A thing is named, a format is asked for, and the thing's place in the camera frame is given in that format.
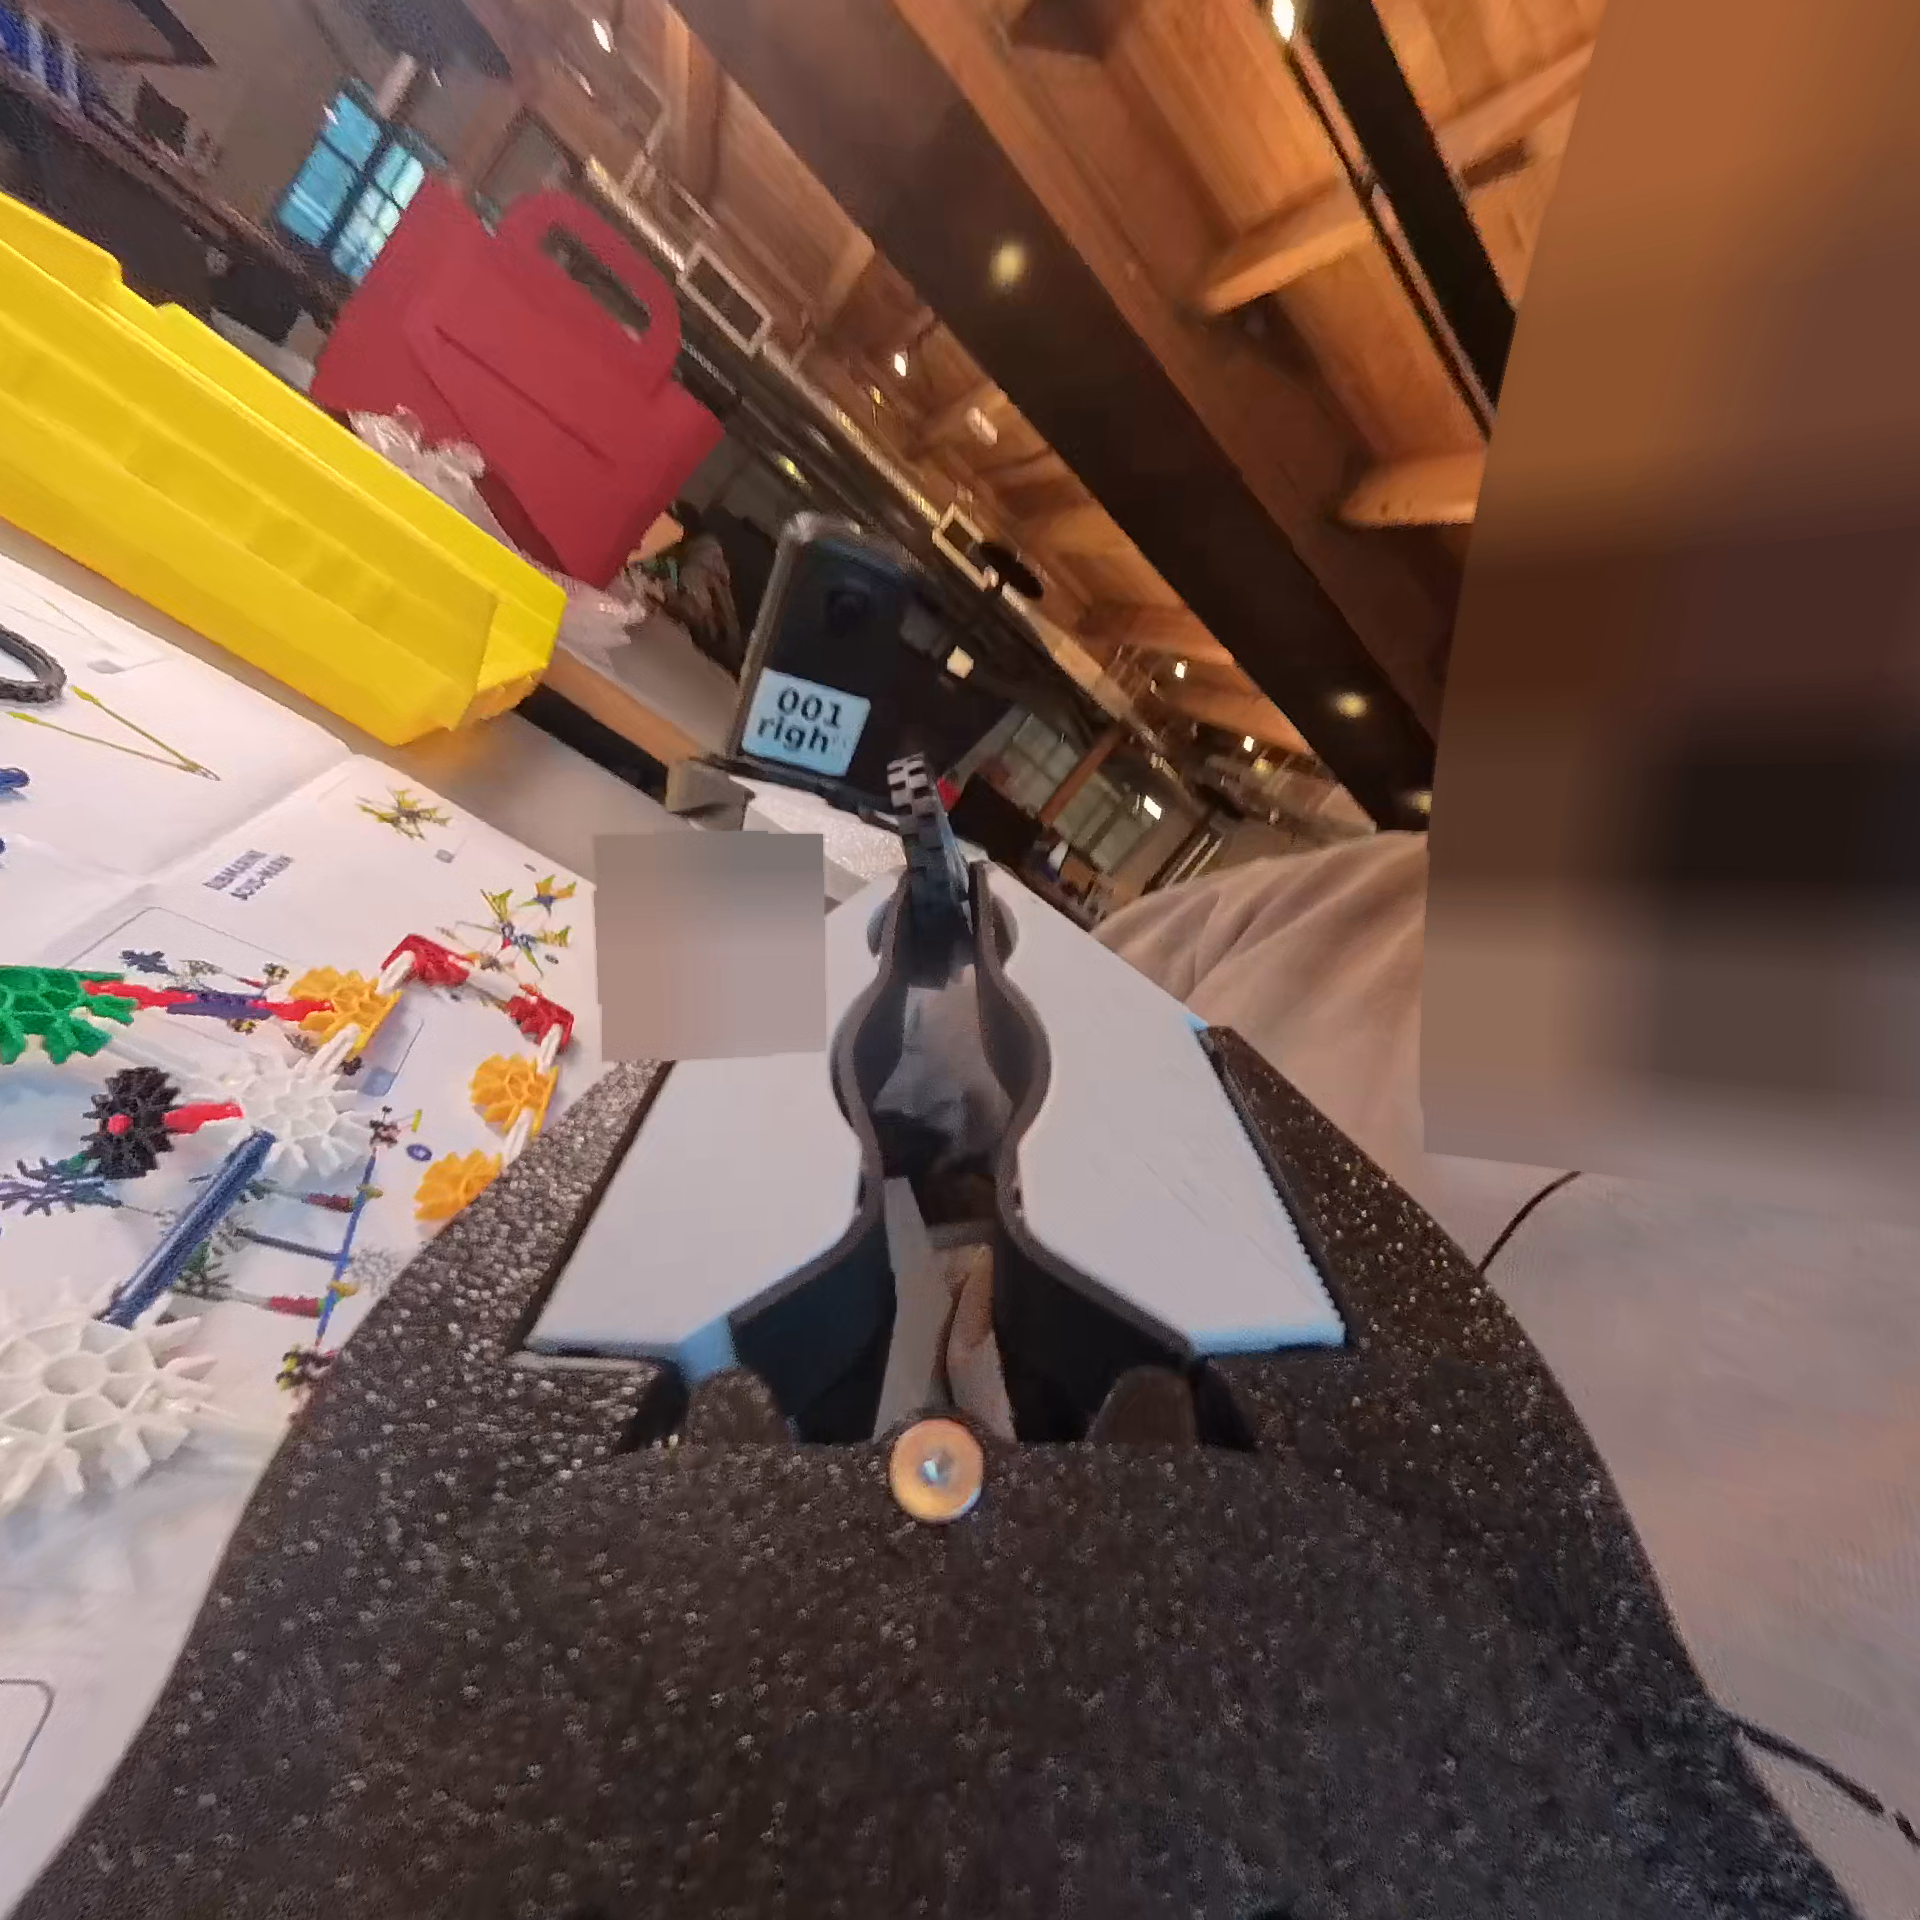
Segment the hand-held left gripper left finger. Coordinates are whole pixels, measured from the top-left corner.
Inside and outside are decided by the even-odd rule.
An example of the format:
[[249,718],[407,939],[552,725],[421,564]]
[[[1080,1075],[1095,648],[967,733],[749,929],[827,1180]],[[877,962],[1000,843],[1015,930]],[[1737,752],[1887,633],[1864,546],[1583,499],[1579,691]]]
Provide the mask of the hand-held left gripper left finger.
[[827,1050],[677,1062],[529,1337],[542,1360],[754,1374],[779,1410],[879,1410],[896,1329],[877,1110],[905,1051],[910,883],[825,922]]

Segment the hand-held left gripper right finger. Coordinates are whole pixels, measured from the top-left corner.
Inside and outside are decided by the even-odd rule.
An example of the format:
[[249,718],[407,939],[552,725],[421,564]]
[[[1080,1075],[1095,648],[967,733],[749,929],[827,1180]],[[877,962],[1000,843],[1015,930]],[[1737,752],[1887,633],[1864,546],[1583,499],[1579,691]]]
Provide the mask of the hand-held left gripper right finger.
[[992,1331],[1015,1410],[1099,1410],[1136,1369],[1338,1352],[1313,1234],[1223,1075],[1226,1035],[994,867],[976,1020],[1008,1104]]

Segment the yellow plastic parts bin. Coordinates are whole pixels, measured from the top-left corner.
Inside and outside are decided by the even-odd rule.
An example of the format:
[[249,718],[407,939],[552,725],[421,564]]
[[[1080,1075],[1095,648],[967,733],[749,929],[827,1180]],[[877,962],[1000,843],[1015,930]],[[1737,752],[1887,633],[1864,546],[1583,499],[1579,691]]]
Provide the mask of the yellow plastic parts bin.
[[3,202],[6,518],[405,748],[542,681],[565,589],[315,403]]

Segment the colourful rod and connector model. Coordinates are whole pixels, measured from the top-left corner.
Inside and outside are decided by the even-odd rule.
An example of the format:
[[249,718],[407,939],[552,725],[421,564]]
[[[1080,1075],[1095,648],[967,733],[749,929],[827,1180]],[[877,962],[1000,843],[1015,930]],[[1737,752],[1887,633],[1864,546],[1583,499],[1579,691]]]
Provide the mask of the colourful rod and connector model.
[[[374,1048],[426,995],[475,995],[519,1045],[467,1078],[481,1145],[439,1152],[421,1117],[374,1092]],[[106,1066],[66,1152],[6,1166],[6,1218],[133,1213],[150,1249],[104,1281],[6,1284],[6,1518],[63,1512],[147,1478],[214,1426],[201,1313],[243,1306],[298,1339],[274,1366],[306,1401],[351,1304],[378,1284],[368,1213],[383,1178],[417,1169],[411,1218],[447,1227],[539,1139],[576,1040],[531,978],[426,934],[375,971],[171,974],[153,952],[120,969],[6,966],[6,1069]]]

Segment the clear plastic bag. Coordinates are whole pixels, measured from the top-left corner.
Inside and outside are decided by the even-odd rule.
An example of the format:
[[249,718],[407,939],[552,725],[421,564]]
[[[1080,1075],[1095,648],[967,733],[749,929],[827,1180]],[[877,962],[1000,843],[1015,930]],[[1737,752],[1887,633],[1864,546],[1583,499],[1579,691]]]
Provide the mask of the clear plastic bag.
[[537,557],[519,529],[513,496],[497,488],[479,445],[464,438],[435,438],[405,406],[395,413],[351,411],[349,425],[390,465],[418,481],[565,592],[558,650],[605,662],[665,617],[662,592],[647,584],[622,574],[610,588],[595,588],[560,564]]

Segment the person in beige hoodie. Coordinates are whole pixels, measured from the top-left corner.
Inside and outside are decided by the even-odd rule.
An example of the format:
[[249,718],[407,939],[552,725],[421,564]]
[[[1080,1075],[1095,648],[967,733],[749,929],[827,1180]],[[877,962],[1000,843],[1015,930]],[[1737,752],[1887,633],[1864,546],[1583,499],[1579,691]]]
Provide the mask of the person in beige hoodie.
[[1213,868],[1095,938],[1254,1042],[1474,1259],[1689,1652],[1861,1916],[1917,1916],[1917,1226],[1425,1145],[1427,841]]

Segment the large fold-out instruction sheet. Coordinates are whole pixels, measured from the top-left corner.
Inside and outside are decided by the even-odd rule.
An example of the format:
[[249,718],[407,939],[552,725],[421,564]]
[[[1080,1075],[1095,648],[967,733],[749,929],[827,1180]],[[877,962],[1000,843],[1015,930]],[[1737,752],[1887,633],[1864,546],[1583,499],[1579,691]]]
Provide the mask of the large fold-out instruction sheet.
[[[199,660],[6,563],[6,636],[65,686],[6,704],[6,966],[171,974],[379,969],[418,932],[481,954],[562,1002],[576,1040],[544,1124],[605,1073],[592,883],[411,774],[279,716]],[[486,1141],[472,1069],[518,1050],[475,995],[426,995],[378,1040],[374,1092],[439,1152]],[[106,1066],[6,1069],[3,1164],[66,1152]],[[368,1213],[375,1292],[341,1346],[447,1227],[415,1222],[418,1171],[386,1173]],[[104,1281],[153,1245],[133,1213],[6,1218],[8,1282]],[[6,1913],[106,1788],[176,1659],[234,1528],[301,1403],[274,1388],[298,1332],[243,1306],[201,1313],[214,1426],[147,1478],[6,1518]]]

